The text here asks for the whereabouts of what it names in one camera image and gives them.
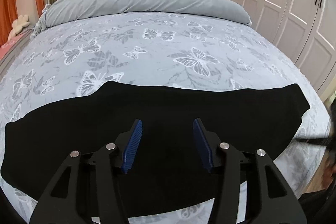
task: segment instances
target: black cloth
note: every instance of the black cloth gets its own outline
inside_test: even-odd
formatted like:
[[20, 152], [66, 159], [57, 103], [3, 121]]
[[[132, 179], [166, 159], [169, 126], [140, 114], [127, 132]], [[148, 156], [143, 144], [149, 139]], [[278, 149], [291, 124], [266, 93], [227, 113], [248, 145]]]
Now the black cloth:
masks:
[[120, 179], [122, 200], [128, 217], [168, 212], [216, 193], [219, 177], [205, 172], [194, 144], [195, 118], [238, 150], [262, 148], [275, 159], [309, 108], [297, 84], [209, 92], [110, 81], [92, 95], [50, 103], [8, 123], [1, 175], [38, 200], [71, 151], [96, 151], [139, 118], [142, 140], [133, 168]]

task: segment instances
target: ridged blue pad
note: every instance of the ridged blue pad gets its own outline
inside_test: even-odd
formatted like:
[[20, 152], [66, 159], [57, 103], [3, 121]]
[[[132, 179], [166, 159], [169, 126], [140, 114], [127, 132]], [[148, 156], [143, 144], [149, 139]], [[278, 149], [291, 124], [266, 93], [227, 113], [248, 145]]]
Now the ridged blue pad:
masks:
[[128, 170], [130, 170], [133, 166], [134, 158], [137, 153], [141, 137], [142, 137], [142, 122], [139, 120], [124, 150], [123, 164], [121, 166], [121, 169], [125, 174], [127, 174]]
[[203, 167], [207, 169], [208, 172], [210, 172], [211, 169], [213, 168], [212, 151], [209, 147], [209, 144], [204, 136], [204, 133], [197, 119], [194, 120], [193, 129], [194, 129], [194, 139], [196, 142], [198, 153], [202, 160]]

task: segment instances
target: leaf pattern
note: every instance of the leaf pattern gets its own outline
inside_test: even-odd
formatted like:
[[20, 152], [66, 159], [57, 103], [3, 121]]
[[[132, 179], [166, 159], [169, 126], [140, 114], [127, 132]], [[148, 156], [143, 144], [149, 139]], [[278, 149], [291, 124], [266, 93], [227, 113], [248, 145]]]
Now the leaf pattern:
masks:
[[[67, 66], [64, 51], [72, 60], [73, 49], [83, 54]], [[250, 27], [198, 15], [130, 12], [48, 28], [24, 48], [0, 80], [0, 165], [8, 122], [44, 104], [92, 94], [111, 80], [211, 91], [298, 83], [310, 109], [303, 115], [297, 135], [324, 137], [329, 133], [329, 116], [308, 80], [289, 58]], [[291, 144], [276, 159], [297, 196], [323, 153], [323, 149]], [[3, 189], [29, 222], [36, 201], [8, 185]], [[205, 224], [212, 204], [209, 200], [175, 212], [130, 218], [129, 222]]]

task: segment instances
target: hand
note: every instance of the hand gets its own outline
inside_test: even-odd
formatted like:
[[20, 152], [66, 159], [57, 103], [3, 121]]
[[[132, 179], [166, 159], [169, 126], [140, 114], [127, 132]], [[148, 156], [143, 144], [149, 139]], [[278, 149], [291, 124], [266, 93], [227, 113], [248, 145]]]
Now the hand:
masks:
[[324, 174], [322, 177], [322, 186], [323, 188], [328, 188], [334, 180], [333, 174], [336, 173], [336, 165], [332, 166], [329, 162], [327, 164], [327, 168], [324, 170]]

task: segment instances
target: gray fabric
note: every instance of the gray fabric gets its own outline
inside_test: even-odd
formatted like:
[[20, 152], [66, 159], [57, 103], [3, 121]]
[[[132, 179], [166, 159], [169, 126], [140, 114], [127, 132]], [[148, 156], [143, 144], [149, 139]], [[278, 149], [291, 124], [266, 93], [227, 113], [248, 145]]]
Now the gray fabric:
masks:
[[[15, 59], [0, 81], [0, 165], [6, 123], [45, 104], [89, 95], [108, 80], [212, 91], [270, 89], [297, 83], [310, 109], [303, 115], [296, 136], [314, 138], [329, 133], [328, 113], [309, 81], [289, 58], [250, 27], [205, 16], [124, 13], [49, 28]], [[297, 197], [312, 178], [323, 153], [323, 148], [293, 142], [274, 161]], [[28, 222], [36, 201], [1, 177], [0, 186]], [[246, 184], [241, 186], [243, 208], [239, 220], [244, 217], [244, 196]], [[206, 224], [212, 204], [213, 199], [129, 221]]]
[[89, 17], [126, 12], [169, 12], [211, 16], [246, 25], [250, 16], [230, 0], [57, 0], [38, 20], [30, 40], [49, 27]]

